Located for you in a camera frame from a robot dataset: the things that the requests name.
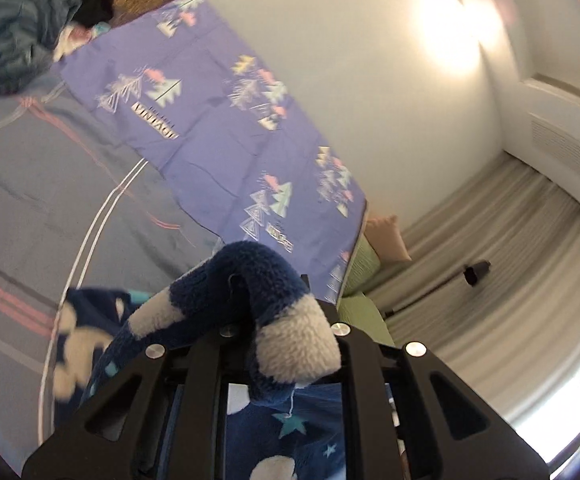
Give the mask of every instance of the beige curtain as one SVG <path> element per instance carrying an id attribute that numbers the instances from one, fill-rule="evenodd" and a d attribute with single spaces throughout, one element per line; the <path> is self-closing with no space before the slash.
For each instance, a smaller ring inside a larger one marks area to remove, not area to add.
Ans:
<path id="1" fill-rule="evenodd" d="M 475 288 L 459 278 L 390 317 L 394 341 L 422 341 L 521 422 L 580 366 L 580 204 L 502 153 L 404 238 L 413 262 L 382 270 L 366 288 L 384 312 L 463 264 L 492 267 Z"/>

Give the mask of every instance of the air conditioner vent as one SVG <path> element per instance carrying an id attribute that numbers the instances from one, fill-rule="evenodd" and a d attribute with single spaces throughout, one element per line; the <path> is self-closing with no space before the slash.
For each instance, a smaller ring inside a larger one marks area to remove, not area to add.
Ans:
<path id="1" fill-rule="evenodd" d="M 546 120 L 532 117 L 532 143 L 543 153 L 551 155 L 580 175 L 580 140 Z"/>

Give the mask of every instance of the silver screw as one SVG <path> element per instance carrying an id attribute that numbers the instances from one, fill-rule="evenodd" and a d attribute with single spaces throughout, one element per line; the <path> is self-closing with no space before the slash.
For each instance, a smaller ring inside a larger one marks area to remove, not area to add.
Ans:
<path id="1" fill-rule="evenodd" d="M 408 343 L 406 345 L 406 352 L 410 354 L 412 357 L 421 357 L 425 355 L 427 352 L 427 348 L 423 343 L 419 343 L 418 341 L 412 341 L 412 343 Z"/>
<path id="2" fill-rule="evenodd" d="M 346 336 L 351 331 L 350 326 L 345 323 L 334 323 L 330 328 L 332 329 L 332 333 L 339 337 Z"/>
<path id="3" fill-rule="evenodd" d="M 145 354 L 150 359 L 158 359 L 159 357 L 163 357 L 163 354 L 166 352 L 166 349 L 163 345 L 150 345 L 148 348 L 145 349 Z"/>
<path id="4" fill-rule="evenodd" d="M 238 325 L 226 325 L 219 330 L 221 337 L 234 337 L 239 333 Z"/>

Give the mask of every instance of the green cushion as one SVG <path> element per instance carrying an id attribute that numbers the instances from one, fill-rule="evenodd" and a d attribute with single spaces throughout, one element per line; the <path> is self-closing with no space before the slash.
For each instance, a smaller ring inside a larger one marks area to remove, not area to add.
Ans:
<path id="1" fill-rule="evenodd" d="M 381 313 L 370 298 L 356 294 L 339 303 L 341 321 L 363 330 L 374 342 L 395 346 Z"/>
<path id="2" fill-rule="evenodd" d="M 379 271 L 381 262 L 365 235 L 359 238 L 359 245 L 350 263 L 350 272 L 345 280 L 343 297 L 352 295 Z"/>

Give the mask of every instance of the teal star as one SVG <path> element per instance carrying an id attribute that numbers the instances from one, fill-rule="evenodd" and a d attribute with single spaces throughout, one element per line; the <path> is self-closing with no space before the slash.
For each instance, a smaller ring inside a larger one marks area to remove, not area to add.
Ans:
<path id="1" fill-rule="evenodd" d="M 292 433 L 292 431 L 298 431 L 302 434 L 306 433 L 305 426 L 303 425 L 304 422 L 307 422 L 305 418 L 296 415 L 287 416 L 287 413 L 275 413 L 272 416 L 283 423 L 279 438 L 285 437 L 287 434 Z"/>
<path id="2" fill-rule="evenodd" d="M 323 452 L 323 456 L 329 456 L 334 453 L 335 449 L 337 448 L 337 444 L 332 444 L 332 446 L 327 446 L 327 449 Z"/>

